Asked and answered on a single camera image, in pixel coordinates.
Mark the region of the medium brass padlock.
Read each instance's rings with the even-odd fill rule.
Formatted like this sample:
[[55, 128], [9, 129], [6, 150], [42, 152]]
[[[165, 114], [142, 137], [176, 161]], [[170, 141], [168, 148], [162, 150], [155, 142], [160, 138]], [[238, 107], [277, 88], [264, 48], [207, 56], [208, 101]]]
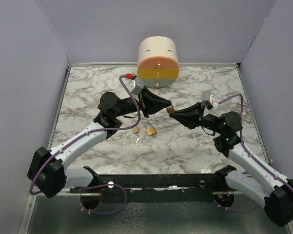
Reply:
[[154, 137], [157, 134], [157, 130], [155, 129], [155, 127], [152, 125], [151, 122], [147, 121], [145, 123], [145, 129], [146, 129], [146, 133], [149, 137]]

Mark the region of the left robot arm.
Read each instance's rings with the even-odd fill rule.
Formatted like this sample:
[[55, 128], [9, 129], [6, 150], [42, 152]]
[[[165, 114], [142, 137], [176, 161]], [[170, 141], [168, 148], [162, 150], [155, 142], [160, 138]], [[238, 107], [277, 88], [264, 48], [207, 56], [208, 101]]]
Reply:
[[113, 92], [105, 92], [98, 105], [99, 114], [86, 129], [65, 143], [46, 149], [40, 147], [34, 153], [27, 177], [47, 198], [54, 197], [63, 188], [69, 187], [66, 170], [69, 165], [93, 146], [124, 130], [117, 118], [131, 113], [138, 117], [155, 114], [171, 105], [171, 101], [153, 94], [143, 87], [138, 98], [133, 95], [121, 99]]

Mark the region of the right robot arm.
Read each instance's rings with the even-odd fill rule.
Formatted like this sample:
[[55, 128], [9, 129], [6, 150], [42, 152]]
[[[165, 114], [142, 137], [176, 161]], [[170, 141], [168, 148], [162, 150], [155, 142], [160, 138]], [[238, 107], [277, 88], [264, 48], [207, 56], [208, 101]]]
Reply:
[[215, 187], [225, 191], [235, 189], [261, 206], [268, 218], [283, 227], [293, 220], [293, 179], [289, 179], [272, 168], [255, 153], [242, 139], [242, 121], [237, 112], [227, 112], [217, 117], [204, 114], [205, 107], [198, 102], [191, 107], [176, 111], [167, 108], [171, 118], [188, 129], [203, 127], [218, 133], [214, 145], [218, 152], [239, 164], [249, 173], [245, 176], [236, 169], [222, 171], [214, 179]]

